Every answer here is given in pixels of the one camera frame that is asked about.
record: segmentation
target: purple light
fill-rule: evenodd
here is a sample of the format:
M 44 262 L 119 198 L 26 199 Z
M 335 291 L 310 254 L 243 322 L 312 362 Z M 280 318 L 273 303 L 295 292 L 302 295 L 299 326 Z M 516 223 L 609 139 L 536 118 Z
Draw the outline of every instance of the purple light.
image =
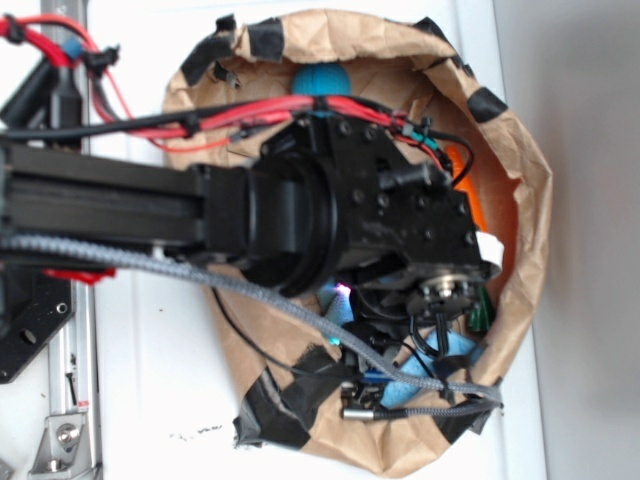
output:
M 338 290 L 338 292 L 346 297 L 348 297 L 351 294 L 351 289 L 346 286 L 344 283 L 339 283 L 338 285 L 336 285 L 336 290 Z

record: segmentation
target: orange object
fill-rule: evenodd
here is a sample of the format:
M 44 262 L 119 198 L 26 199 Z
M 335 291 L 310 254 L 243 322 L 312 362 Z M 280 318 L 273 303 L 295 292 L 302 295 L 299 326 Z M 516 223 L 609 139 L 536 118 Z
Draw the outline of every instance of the orange object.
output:
M 458 150 L 455 146 L 450 145 L 445 148 L 445 152 L 447 156 L 451 159 L 451 163 L 453 164 L 453 175 L 454 177 L 458 175 L 462 169 L 464 168 L 464 160 L 462 159 L 462 155 L 460 154 L 460 150 Z M 471 178 L 467 175 L 464 177 L 460 183 L 458 183 L 457 189 L 465 192 L 469 197 L 469 205 L 471 207 L 471 217 L 473 218 L 474 223 L 478 226 L 480 231 L 487 232 L 487 222 L 484 218 L 484 213 L 482 212 L 482 205 L 480 204 L 480 198 L 478 198 L 478 193 L 471 182 Z

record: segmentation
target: metal connector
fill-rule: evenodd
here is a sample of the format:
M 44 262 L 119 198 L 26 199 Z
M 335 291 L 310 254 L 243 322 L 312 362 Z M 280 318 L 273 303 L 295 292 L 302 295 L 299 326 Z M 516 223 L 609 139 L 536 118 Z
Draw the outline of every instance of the metal connector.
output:
M 342 418 L 345 420 L 360 420 L 362 422 L 372 422 L 375 420 L 373 410 L 360 408 L 343 408 Z

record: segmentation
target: brown paper bag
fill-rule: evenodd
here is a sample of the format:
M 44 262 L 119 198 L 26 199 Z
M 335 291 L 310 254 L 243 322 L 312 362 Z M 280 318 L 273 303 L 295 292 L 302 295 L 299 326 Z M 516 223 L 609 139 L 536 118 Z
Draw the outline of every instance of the brown paper bag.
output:
M 545 274 L 551 210 L 551 171 L 525 127 L 482 87 L 440 29 L 425 19 L 404 25 L 369 15 L 304 11 L 237 28 L 232 18 L 196 46 L 171 79 L 165 110 L 287 95 L 300 64 L 340 62 L 352 93 L 434 119 L 441 131 L 466 138 L 476 152 L 471 172 L 489 231 L 505 244 L 503 273 L 488 288 L 497 318 L 469 375 L 494 385 L 504 377 L 531 323 Z M 231 166 L 258 156 L 273 132 L 223 149 L 175 154 L 171 163 Z M 198 133 L 171 146 L 194 146 L 226 136 Z M 407 156 L 413 152 L 403 151 Z M 336 347 L 298 321 L 238 295 L 211 298 L 222 346 L 235 379 L 241 443 L 269 441 L 337 459 L 386 477 L 402 477 L 437 459 L 473 418 L 413 417 L 362 423 L 340 418 L 339 382 L 309 381 L 274 366 L 249 348 L 224 315 L 275 358 L 302 369 L 339 364 Z M 317 309 L 314 299 L 299 300 Z M 437 394 L 410 405 L 447 406 Z

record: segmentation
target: black plastic clip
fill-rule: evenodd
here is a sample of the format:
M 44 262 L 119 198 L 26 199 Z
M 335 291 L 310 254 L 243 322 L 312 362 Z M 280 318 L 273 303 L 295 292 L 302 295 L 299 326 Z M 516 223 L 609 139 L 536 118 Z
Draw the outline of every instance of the black plastic clip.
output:
M 22 25 L 18 23 L 16 17 L 9 13 L 5 13 L 5 20 L 9 24 L 9 31 L 7 32 L 7 40 L 14 45 L 20 45 L 25 41 L 27 33 Z
M 329 102 L 324 95 L 318 95 L 313 98 L 313 110 L 316 112 L 328 112 L 330 111 Z
M 191 138 L 196 133 L 202 130 L 202 127 L 200 125 L 200 118 L 198 118 L 198 115 L 196 115 L 195 113 L 190 113 L 182 120 L 180 120 L 180 125 L 187 132 L 184 138 Z
M 120 58 L 119 52 L 120 45 L 106 48 L 102 52 L 84 52 L 82 61 L 95 78 L 101 78 L 107 68 L 116 64 Z
M 432 122 L 431 117 L 422 117 L 420 120 L 420 133 L 425 139 L 429 136 Z

